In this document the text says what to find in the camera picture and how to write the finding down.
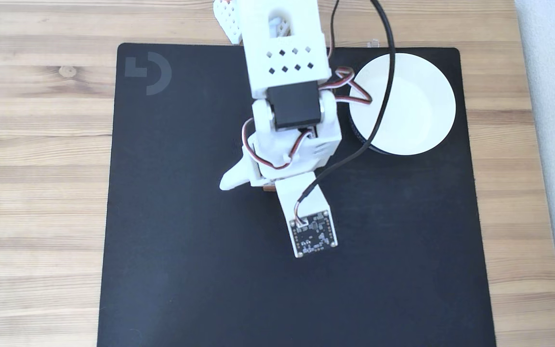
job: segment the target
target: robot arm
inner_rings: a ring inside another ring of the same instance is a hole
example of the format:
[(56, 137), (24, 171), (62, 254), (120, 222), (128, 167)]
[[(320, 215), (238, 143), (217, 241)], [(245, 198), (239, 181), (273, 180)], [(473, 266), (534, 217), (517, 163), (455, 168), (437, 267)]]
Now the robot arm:
[(275, 185), (296, 257), (337, 246), (321, 189), (297, 204), (314, 170), (327, 164), (342, 140), (335, 96), (319, 90), (332, 72), (317, 1), (216, 0), (214, 11), (240, 29), (255, 99), (255, 132), (247, 131), (252, 120), (243, 125), (242, 158), (224, 174), (220, 189)]

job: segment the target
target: desk mat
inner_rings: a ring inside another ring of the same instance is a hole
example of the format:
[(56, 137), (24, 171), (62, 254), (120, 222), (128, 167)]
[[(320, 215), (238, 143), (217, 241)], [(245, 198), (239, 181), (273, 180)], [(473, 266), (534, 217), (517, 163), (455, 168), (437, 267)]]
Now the desk mat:
[[(398, 51), (445, 73), (453, 129), (424, 154), (370, 150), (329, 176), (340, 245), (295, 259), (275, 193), (218, 188), (251, 116), (243, 49), (122, 44), (97, 345), (495, 346), (460, 53)], [(332, 66), (386, 52), (339, 48)], [(361, 146), (339, 114), (332, 162)]]

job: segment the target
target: logo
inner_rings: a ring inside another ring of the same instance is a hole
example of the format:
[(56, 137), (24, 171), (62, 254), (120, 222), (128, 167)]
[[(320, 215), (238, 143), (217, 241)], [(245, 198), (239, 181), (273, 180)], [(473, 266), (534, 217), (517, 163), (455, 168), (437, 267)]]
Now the logo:
[[(150, 86), (147, 86), (147, 96), (155, 95), (163, 91), (169, 84), (172, 77), (172, 69), (165, 57), (156, 53), (148, 52), (147, 60), (153, 62), (160, 68), (160, 79)], [(126, 57), (125, 77), (147, 77), (146, 67), (136, 66), (136, 57)]]

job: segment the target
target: white bowl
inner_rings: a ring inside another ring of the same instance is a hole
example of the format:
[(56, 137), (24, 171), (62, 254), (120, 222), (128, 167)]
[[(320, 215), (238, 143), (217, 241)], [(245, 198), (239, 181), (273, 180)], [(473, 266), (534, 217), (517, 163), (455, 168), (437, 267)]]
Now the white bowl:
[[(371, 105), (350, 104), (355, 130), (367, 140), (378, 118), (389, 69), (389, 55), (365, 65), (355, 77), (373, 98)], [(350, 96), (363, 97), (355, 88)], [(416, 55), (397, 53), (391, 95), (372, 146), (390, 154), (409, 156), (436, 147), (455, 120), (455, 95), (447, 77), (434, 64)]]

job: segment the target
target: wood grain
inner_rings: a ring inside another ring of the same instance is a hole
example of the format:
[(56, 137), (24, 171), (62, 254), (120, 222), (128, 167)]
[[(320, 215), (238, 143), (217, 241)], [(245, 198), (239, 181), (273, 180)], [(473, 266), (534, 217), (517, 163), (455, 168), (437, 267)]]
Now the wood grain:
[[(501, 347), (555, 346), (555, 251), (513, 0), (384, 0), (399, 46), (460, 49)], [(328, 31), (331, 0), (321, 0)], [(383, 39), (342, 0), (339, 46)], [(0, 0), (0, 347), (93, 347), (122, 42), (227, 44), (209, 0)]]

